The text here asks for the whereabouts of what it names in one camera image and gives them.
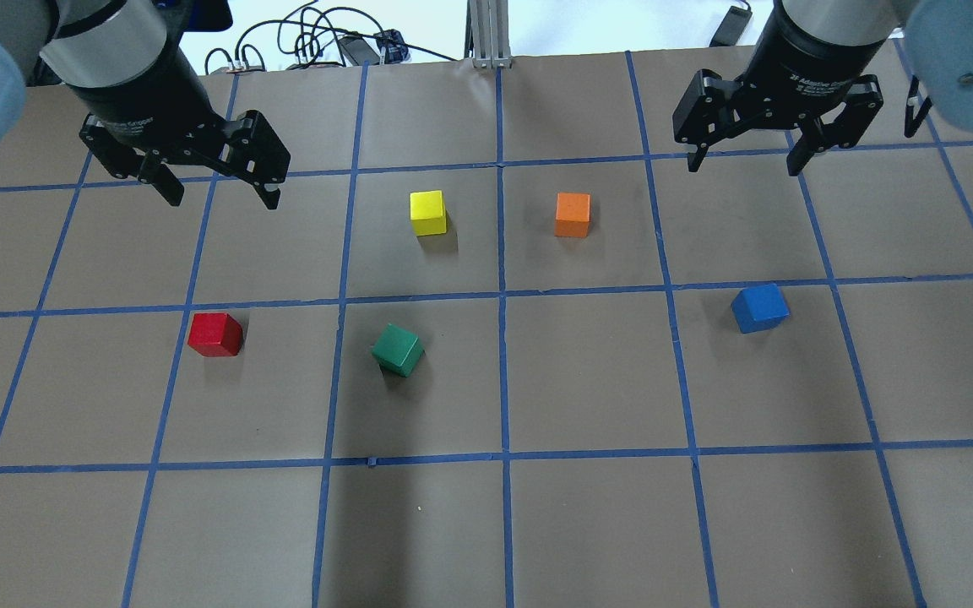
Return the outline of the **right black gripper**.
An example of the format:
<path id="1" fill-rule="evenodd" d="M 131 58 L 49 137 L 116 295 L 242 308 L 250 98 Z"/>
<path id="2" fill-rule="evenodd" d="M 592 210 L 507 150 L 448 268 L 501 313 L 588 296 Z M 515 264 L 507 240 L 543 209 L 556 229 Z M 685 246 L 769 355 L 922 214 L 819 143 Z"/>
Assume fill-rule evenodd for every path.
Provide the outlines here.
<path id="1" fill-rule="evenodd" d="M 757 128 L 800 128 L 786 158 L 789 176 L 840 141 L 858 141 L 883 105 L 879 80 L 865 72 L 881 46 L 834 45 L 791 17 L 771 17 L 742 73 L 726 79 L 702 68 L 688 82 L 672 114 L 688 172 L 698 172 L 723 138 Z"/>

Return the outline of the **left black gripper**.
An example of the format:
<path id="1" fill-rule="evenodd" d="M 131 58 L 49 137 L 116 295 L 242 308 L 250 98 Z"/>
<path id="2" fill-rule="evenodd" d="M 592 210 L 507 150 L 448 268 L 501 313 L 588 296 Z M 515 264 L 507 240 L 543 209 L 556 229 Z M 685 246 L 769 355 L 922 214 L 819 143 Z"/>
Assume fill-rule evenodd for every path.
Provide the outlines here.
<path id="1" fill-rule="evenodd" d="M 90 115 L 80 137 L 111 174 L 142 174 L 172 207 L 184 185 L 173 166 L 204 166 L 251 184 L 267 210 L 280 203 L 292 155 L 261 111 L 225 119 L 177 45 L 124 84 L 81 86 Z"/>

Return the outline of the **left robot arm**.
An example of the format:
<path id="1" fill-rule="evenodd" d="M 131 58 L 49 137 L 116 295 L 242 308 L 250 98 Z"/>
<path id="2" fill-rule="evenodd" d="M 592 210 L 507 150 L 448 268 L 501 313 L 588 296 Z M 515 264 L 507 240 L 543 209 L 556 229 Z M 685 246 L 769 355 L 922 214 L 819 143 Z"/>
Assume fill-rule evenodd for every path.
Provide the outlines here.
<path id="1" fill-rule="evenodd" d="M 79 138 L 109 176 L 178 205 L 175 166 L 203 166 L 275 210 L 292 155 L 262 112 L 217 114 L 179 46 L 190 23 L 191 3 L 0 1 L 0 143 L 43 64 L 86 107 Z"/>

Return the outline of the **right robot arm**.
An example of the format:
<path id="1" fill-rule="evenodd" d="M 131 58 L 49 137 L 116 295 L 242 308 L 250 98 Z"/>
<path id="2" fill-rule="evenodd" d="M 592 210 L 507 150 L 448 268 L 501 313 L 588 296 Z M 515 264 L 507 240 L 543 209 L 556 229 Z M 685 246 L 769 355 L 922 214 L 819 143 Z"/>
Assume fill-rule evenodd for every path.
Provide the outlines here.
<path id="1" fill-rule="evenodd" d="M 883 107 L 870 62 L 902 30 L 911 66 L 904 135 L 932 109 L 973 133 L 973 1 L 776 1 L 740 76 L 700 69 L 672 115 L 697 171 L 708 150 L 753 130 L 798 130 L 791 176 L 828 149 L 852 149 Z"/>

